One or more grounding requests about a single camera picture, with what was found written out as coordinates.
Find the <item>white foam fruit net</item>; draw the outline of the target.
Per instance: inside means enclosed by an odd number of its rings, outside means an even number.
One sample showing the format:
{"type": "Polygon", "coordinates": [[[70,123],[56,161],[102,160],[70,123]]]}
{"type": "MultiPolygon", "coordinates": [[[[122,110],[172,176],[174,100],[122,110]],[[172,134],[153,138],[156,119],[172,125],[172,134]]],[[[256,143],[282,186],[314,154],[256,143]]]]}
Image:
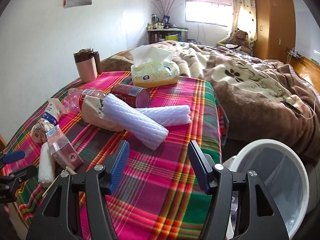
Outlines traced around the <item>white foam fruit net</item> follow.
{"type": "Polygon", "coordinates": [[[156,150],[168,136],[165,127],[111,93],[103,99],[102,112],[151,150],[156,150]]]}

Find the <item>cluttered corner shelf desk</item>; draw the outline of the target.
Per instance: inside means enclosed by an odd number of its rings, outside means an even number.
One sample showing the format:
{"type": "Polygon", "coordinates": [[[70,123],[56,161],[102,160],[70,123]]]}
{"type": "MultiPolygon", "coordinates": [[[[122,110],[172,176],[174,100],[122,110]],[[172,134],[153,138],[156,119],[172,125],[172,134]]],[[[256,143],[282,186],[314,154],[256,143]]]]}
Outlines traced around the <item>cluttered corner shelf desk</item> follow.
{"type": "Polygon", "coordinates": [[[151,23],[147,25],[147,33],[149,44],[162,41],[187,42],[188,39],[188,29],[171,24],[167,15],[160,20],[156,14],[152,14],[151,23]]]}

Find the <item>clear cola plastic bottle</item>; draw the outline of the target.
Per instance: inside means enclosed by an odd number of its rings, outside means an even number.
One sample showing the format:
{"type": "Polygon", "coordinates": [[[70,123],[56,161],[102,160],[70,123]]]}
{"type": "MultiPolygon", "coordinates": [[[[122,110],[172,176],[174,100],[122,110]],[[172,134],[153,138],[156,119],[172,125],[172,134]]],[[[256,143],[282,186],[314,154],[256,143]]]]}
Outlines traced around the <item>clear cola plastic bottle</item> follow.
{"type": "Polygon", "coordinates": [[[82,104],[86,96],[92,96],[94,98],[103,99],[105,93],[99,89],[78,89],[71,88],[67,92],[67,96],[64,98],[64,105],[69,112],[80,112],[82,104]]]}

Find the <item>wooden headboard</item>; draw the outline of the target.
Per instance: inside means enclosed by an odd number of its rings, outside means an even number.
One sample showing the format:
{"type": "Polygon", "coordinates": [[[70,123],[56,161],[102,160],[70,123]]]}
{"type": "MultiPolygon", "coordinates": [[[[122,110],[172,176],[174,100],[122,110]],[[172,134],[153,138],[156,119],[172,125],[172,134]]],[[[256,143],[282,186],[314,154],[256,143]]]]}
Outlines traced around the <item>wooden headboard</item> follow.
{"type": "Polygon", "coordinates": [[[304,56],[290,57],[290,64],[299,77],[311,83],[317,92],[320,92],[319,64],[304,56]]]}

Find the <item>colourful plaid blanket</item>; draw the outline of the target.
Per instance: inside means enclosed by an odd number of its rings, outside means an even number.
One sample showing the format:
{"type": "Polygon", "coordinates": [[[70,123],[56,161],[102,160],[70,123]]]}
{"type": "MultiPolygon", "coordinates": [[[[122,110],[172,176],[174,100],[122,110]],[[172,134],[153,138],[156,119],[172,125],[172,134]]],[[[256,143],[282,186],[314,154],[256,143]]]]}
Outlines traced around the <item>colourful plaid blanket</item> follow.
{"type": "Polygon", "coordinates": [[[152,151],[129,132],[114,133],[86,124],[76,113],[59,125],[83,159],[84,172],[126,140],[130,154],[117,191],[106,198],[119,239],[197,239],[210,197],[200,190],[187,146],[195,140],[216,163],[221,160],[219,102],[207,81],[181,77],[176,84],[152,88],[151,107],[188,105],[191,123],[169,127],[166,140],[152,151]]]}

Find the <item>pink red milk carton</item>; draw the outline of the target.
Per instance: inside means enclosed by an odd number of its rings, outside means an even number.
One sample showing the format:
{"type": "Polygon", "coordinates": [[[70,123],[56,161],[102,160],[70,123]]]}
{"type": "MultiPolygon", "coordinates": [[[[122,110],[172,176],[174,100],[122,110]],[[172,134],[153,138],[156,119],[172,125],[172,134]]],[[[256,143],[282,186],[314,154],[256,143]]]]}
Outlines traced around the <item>pink red milk carton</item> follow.
{"type": "Polygon", "coordinates": [[[59,125],[49,130],[46,138],[50,155],[62,168],[75,170],[84,163],[59,125]]]}

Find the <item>patterned paper cup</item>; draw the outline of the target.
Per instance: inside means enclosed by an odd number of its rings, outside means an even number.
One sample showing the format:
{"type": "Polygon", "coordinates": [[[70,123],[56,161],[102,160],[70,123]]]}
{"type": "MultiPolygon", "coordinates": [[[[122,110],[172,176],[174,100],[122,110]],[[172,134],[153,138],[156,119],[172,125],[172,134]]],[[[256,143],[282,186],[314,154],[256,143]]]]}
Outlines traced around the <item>patterned paper cup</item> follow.
{"type": "Polygon", "coordinates": [[[31,129],[31,138],[35,143],[45,143],[47,142],[46,133],[54,128],[47,119],[41,118],[31,129]]]}

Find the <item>smartphone on blanket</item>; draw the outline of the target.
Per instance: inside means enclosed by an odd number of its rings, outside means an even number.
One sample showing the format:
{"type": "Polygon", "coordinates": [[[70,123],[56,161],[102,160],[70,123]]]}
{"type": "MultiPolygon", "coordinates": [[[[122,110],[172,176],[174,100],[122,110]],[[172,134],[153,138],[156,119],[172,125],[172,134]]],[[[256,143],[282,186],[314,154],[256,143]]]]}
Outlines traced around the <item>smartphone on blanket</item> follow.
{"type": "Polygon", "coordinates": [[[283,105],[285,105],[288,109],[290,109],[291,111],[293,111],[293,113],[296,115],[296,116],[302,116],[302,112],[297,109],[295,106],[293,106],[292,104],[286,102],[286,101],[282,101],[281,102],[283,105]]]}

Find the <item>orange wooden wardrobe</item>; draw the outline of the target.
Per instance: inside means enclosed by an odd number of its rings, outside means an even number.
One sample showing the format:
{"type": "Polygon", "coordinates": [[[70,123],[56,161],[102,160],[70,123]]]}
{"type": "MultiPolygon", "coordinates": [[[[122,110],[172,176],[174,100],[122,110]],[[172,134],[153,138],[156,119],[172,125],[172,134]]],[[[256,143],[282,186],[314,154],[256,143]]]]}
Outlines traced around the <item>orange wooden wardrobe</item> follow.
{"type": "Polygon", "coordinates": [[[260,59],[287,61],[295,48],[296,16],[293,0],[255,0],[257,40],[253,55],[260,59]]]}

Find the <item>brown teddy bear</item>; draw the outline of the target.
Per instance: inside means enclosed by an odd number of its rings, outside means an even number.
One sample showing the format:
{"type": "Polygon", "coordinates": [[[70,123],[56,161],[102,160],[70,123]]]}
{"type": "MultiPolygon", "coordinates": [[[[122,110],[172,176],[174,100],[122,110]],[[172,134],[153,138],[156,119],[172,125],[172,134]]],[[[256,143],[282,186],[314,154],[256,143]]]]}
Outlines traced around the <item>brown teddy bear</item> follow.
{"type": "Polygon", "coordinates": [[[245,53],[252,53],[248,33],[243,30],[238,29],[232,33],[228,43],[238,46],[238,48],[245,53]]]}

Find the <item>red drink can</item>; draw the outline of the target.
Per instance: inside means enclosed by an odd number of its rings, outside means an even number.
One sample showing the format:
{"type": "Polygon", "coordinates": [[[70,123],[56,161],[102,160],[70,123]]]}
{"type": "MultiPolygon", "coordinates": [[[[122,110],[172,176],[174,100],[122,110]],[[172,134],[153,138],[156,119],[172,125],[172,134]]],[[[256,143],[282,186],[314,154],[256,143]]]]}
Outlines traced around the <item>red drink can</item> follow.
{"type": "Polygon", "coordinates": [[[150,104],[150,92],[147,88],[117,84],[111,93],[133,108],[146,108],[150,104]]]}

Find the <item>white foam sleeve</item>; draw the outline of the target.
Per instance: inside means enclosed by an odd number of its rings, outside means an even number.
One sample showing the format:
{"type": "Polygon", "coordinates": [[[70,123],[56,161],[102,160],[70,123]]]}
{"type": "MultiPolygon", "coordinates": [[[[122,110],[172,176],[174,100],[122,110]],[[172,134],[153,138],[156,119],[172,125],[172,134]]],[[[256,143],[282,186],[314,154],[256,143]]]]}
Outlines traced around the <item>white foam sleeve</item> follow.
{"type": "Polygon", "coordinates": [[[38,178],[39,184],[42,187],[49,187],[56,178],[55,160],[50,154],[47,142],[41,147],[38,178]]]}

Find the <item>beige paper bag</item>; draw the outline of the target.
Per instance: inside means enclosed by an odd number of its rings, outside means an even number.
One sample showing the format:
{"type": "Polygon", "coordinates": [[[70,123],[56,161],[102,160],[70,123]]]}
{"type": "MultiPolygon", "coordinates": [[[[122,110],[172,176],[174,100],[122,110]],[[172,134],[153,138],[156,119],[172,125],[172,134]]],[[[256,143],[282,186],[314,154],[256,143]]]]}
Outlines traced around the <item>beige paper bag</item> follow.
{"type": "Polygon", "coordinates": [[[113,132],[122,132],[124,129],[102,112],[103,100],[86,96],[81,108],[85,123],[113,132]]]}

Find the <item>white round trash bin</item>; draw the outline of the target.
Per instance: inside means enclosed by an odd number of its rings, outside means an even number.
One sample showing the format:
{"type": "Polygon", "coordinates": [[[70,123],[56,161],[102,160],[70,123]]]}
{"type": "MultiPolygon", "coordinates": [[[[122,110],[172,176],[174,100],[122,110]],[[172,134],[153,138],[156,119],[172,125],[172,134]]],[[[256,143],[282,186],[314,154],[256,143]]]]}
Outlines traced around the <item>white round trash bin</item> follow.
{"type": "Polygon", "coordinates": [[[234,172],[257,172],[274,198],[289,239],[293,239],[308,209],[310,191],[308,175],[299,156],[282,142],[259,139],[222,164],[234,172]]]}

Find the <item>pink brown lidded mug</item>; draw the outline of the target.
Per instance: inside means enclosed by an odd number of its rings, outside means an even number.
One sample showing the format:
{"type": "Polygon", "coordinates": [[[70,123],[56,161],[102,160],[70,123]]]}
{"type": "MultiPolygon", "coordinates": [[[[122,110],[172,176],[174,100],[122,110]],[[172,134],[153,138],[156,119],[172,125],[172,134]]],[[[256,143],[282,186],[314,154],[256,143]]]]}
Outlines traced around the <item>pink brown lidded mug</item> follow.
{"type": "Polygon", "coordinates": [[[100,55],[93,48],[81,49],[73,54],[74,61],[83,83],[94,81],[99,73],[100,55]]]}

